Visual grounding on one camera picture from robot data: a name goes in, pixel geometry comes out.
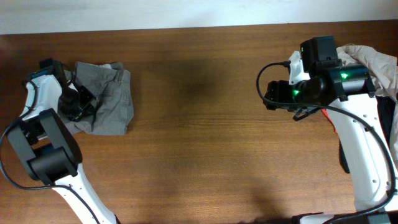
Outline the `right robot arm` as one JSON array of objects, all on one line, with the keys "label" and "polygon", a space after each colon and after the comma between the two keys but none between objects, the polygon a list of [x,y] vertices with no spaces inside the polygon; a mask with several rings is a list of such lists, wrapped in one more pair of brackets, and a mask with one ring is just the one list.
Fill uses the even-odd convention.
[{"label": "right robot arm", "polygon": [[382,131],[370,71],[343,65],[332,36],[314,37],[281,66],[289,80],[269,82],[260,93],[268,110],[293,112],[300,121],[325,109],[338,134],[351,175],[356,211],[307,213],[292,223],[397,223],[397,169]]}]

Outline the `grey cargo shorts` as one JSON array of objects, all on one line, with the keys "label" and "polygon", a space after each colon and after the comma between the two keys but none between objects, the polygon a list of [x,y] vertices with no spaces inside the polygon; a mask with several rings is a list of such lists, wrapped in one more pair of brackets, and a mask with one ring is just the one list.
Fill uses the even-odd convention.
[{"label": "grey cargo shorts", "polygon": [[131,96],[131,73],[121,62],[95,65],[75,64],[76,82],[95,96],[94,113],[79,121],[70,121],[64,114],[59,117],[71,132],[101,136],[122,136],[134,116]]}]

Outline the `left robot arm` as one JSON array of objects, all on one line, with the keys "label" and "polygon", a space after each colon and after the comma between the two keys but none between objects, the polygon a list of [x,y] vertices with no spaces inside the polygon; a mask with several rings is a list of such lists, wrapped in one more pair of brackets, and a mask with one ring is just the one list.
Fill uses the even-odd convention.
[{"label": "left robot arm", "polygon": [[67,77],[64,65],[48,58],[25,79],[27,99],[22,114],[2,134],[38,190],[56,191],[82,223],[119,223],[100,200],[83,170],[78,143],[62,117],[79,121],[93,114],[94,94]]}]

